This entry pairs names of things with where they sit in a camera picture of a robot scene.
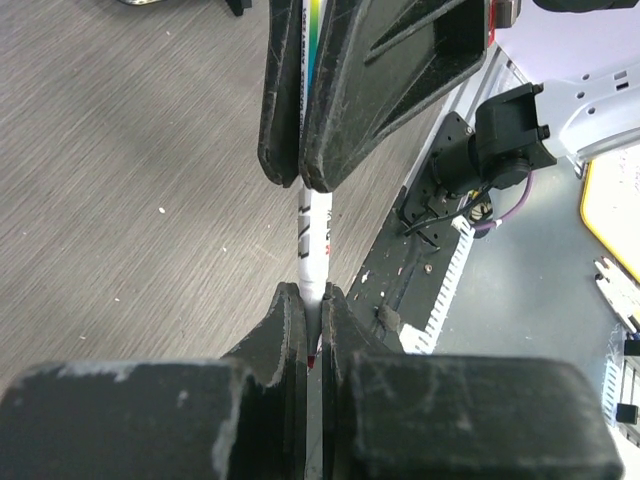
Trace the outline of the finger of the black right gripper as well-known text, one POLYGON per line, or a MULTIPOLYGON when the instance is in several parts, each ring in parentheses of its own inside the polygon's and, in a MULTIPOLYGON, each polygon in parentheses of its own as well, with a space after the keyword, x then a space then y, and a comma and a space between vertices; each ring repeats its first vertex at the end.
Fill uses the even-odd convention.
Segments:
POLYGON ((257 156, 267 179, 289 188, 299 175, 302 2, 269 2, 269 39, 257 156))
POLYGON ((307 106, 299 170, 337 189, 390 134, 479 70, 485 1, 330 1, 307 106))

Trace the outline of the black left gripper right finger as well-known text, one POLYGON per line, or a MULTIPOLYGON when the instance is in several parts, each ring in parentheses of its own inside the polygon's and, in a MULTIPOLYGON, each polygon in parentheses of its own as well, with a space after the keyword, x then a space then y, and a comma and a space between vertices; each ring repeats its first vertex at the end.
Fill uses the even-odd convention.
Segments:
POLYGON ((544 358, 388 350, 328 285, 323 322, 327 479, 619 479, 590 382, 544 358))

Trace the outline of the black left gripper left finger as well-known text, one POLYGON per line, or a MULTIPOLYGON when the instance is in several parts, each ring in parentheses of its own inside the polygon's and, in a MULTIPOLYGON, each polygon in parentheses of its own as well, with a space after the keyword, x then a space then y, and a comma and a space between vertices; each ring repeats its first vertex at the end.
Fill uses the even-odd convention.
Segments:
POLYGON ((304 309, 292 283, 218 359, 67 361, 1 401, 5 479, 300 479, 304 309))

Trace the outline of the white marker with purple cap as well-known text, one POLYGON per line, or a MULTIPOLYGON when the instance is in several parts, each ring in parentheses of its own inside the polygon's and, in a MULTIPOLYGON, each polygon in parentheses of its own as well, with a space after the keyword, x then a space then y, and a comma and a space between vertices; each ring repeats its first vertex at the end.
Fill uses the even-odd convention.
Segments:
MULTIPOLYGON (((323 22, 322 1, 304 0, 301 6, 300 124, 304 125, 314 78, 314 66, 323 22)), ((329 274, 332 196, 305 184, 298 195, 298 274, 304 303, 307 367, 315 364, 322 332, 321 303, 329 274)))

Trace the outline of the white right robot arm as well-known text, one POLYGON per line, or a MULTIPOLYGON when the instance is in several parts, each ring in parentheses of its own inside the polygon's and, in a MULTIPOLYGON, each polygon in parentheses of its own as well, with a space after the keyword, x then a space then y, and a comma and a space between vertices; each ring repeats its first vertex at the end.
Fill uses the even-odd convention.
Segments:
POLYGON ((258 158, 267 178, 336 190, 386 137, 483 65, 491 29, 542 85, 535 121, 477 113, 479 147, 536 129, 556 158, 639 126, 635 1, 273 1, 258 158))

